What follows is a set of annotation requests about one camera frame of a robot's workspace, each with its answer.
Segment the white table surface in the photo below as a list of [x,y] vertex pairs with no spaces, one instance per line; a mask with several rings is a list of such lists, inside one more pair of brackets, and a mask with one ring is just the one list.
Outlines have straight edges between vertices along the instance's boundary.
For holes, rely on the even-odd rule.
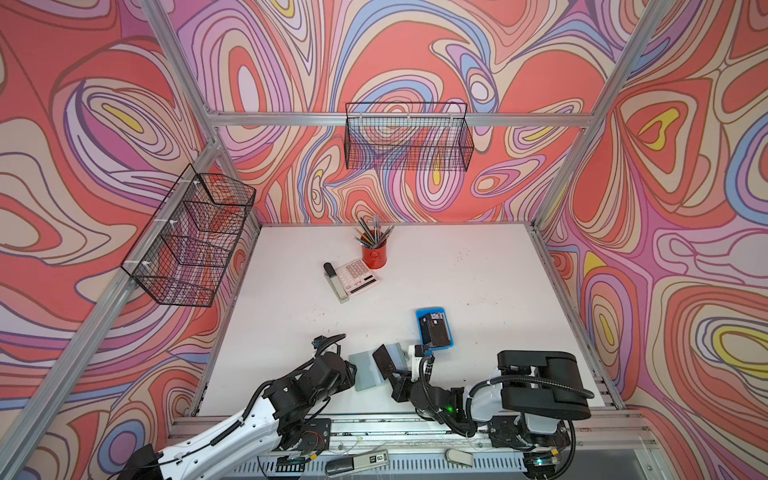
[[[584,387],[597,386],[524,225],[395,227],[381,280],[341,304],[323,276],[360,257],[351,227],[265,227],[214,364],[198,415],[232,415],[266,379],[310,358],[312,339],[346,333],[342,357],[383,343],[419,342],[415,311],[445,308],[454,346],[435,353],[431,384],[472,387],[501,350],[576,356]],[[327,413],[412,412],[386,383],[332,397]]]

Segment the black wire basket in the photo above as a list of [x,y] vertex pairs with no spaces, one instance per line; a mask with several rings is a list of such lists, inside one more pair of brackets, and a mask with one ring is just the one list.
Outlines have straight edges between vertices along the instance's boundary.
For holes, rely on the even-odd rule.
[[463,102],[346,104],[349,170],[469,169],[475,144]]
[[141,261],[124,270],[157,303],[213,305],[255,198],[238,180],[196,173],[169,218],[159,220],[165,225]]

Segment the red cup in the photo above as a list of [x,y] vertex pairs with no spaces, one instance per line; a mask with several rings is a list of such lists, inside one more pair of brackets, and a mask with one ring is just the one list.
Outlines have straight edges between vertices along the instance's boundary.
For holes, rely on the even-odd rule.
[[386,263],[386,242],[374,250],[362,247],[362,261],[371,270],[383,267]]

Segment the black cable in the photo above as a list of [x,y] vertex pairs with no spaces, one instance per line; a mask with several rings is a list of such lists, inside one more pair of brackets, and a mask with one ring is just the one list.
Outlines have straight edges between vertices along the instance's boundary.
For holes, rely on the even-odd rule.
[[296,368],[295,368],[295,369],[294,369],[294,370],[293,370],[291,373],[288,373],[288,374],[286,374],[286,375],[283,375],[283,376],[281,376],[280,378],[281,378],[281,379],[285,379],[285,378],[288,378],[288,377],[297,376],[297,375],[299,375],[300,373],[304,373],[304,372],[305,372],[305,370],[304,370],[304,369],[305,369],[306,367],[308,367],[308,366],[312,365],[314,362],[315,362],[315,357],[312,357],[311,359],[307,360],[306,362],[304,362],[304,363],[302,363],[301,365],[299,365],[298,367],[296,367]]
[[331,398],[330,397],[328,397],[326,399],[326,402],[323,403],[323,406],[321,406],[317,410],[317,412],[314,412],[312,415],[310,415],[310,417],[307,420],[304,421],[304,425],[306,426],[308,423],[312,422],[315,419],[315,417],[317,417],[323,410],[326,409],[326,407],[328,406],[329,403],[331,403]]
[[554,380],[550,379],[543,379],[539,376],[526,376],[526,375],[502,375],[494,377],[487,382],[480,382],[477,385],[473,386],[471,390],[469,390],[469,396],[473,397],[477,393],[478,390],[480,390],[483,387],[495,385],[496,383],[502,383],[502,382],[524,382],[524,383],[536,383],[539,385],[549,386],[560,390],[565,390],[567,392],[573,392],[580,396],[583,396],[586,399],[593,399],[594,393],[590,392],[587,389],[579,389],[570,385],[565,385],[564,383],[555,382]]
[[423,356],[421,361],[419,361],[419,384],[421,385],[422,390],[424,390],[427,406],[443,421],[443,423],[445,423],[449,429],[451,429],[451,432],[467,438],[475,436],[475,433],[477,432],[477,424],[472,420],[471,417],[468,418],[469,427],[467,429],[463,429],[459,423],[453,419],[453,417],[450,415],[444,415],[442,409],[435,405],[435,403],[432,401],[432,397],[429,396],[429,389],[427,388],[427,377],[424,374],[425,365],[432,365],[434,362],[434,356]]
[[170,463],[180,462],[181,459],[183,459],[184,457],[188,457],[189,455],[192,455],[193,453],[198,453],[200,450],[202,450],[202,449],[204,449],[204,448],[206,448],[208,446],[210,446],[210,443],[207,443],[207,444],[201,446],[200,448],[198,448],[196,450],[193,450],[192,452],[187,452],[187,453],[185,453],[184,455],[182,455],[179,458],[173,458],[171,460],[168,460],[167,462],[160,462],[160,463],[157,463],[155,465],[144,465],[144,466],[141,466],[141,467],[123,468],[119,472],[115,472],[112,475],[109,475],[107,477],[107,480],[112,480],[112,477],[114,477],[115,475],[120,475],[121,473],[129,472],[130,470],[143,470],[144,468],[155,468],[155,467],[159,467],[161,465],[168,465]]
[[499,442],[506,444],[510,449],[517,450],[518,452],[532,452],[533,449],[536,448],[536,445],[531,445],[530,447],[517,446],[513,443],[507,442],[502,437],[493,436],[490,433],[488,434],[488,438],[498,440]]
[[[334,335],[323,340],[317,346],[317,350],[315,351],[315,358],[321,356],[329,346],[339,342],[340,340],[344,340],[345,338],[346,338],[346,333],[340,333],[339,335]],[[338,348],[336,348],[336,355],[341,355],[341,345],[337,345],[337,347]]]
[[256,404],[256,401],[259,399],[259,395],[261,394],[261,392],[267,386],[271,385],[272,382],[274,382],[274,380],[267,380],[266,382],[259,385],[259,388],[256,389],[256,392],[253,392],[253,395],[250,397],[250,400],[248,401],[248,405],[245,407],[245,410],[243,410],[243,416],[241,417],[243,419],[243,422],[245,422],[246,419],[248,418],[248,415],[250,415],[250,411],[253,410],[253,406]]
[[429,383],[429,380],[432,378],[432,364],[435,363],[435,356],[430,355],[429,358],[431,358],[432,361],[427,362],[423,373],[419,373],[419,377],[423,378],[427,383]]
[[261,470],[261,475],[264,475],[264,478],[266,478],[267,480],[269,480],[269,477],[268,477],[268,476],[266,476],[266,472],[264,471],[264,467],[263,467],[263,466],[261,466],[261,458],[259,458],[259,457],[256,457],[256,463],[258,463],[258,464],[259,464],[259,470]]
[[555,480],[556,478],[560,478],[574,461],[574,454],[576,453],[576,429],[574,428],[574,423],[571,420],[568,420],[568,428],[571,430],[571,448],[568,452],[568,458],[565,459],[563,468],[557,470],[553,476],[547,477],[547,480]]

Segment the pink wall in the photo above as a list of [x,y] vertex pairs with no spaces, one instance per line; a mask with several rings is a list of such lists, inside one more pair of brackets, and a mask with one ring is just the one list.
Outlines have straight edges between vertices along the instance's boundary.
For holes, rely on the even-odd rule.
[[[170,16],[219,111],[344,111],[347,101],[587,112],[635,2],[185,2]],[[576,131],[473,129],[468,172],[348,171],[342,128],[221,130],[266,222],[531,220]]]
[[[0,435],[203,140],[132,2],[0,4]],[[129,302],[19,478],[107,478],[189,408],[214,307]]]
[[678,2],[544,228],[681,478],[768,472],[768,8]]

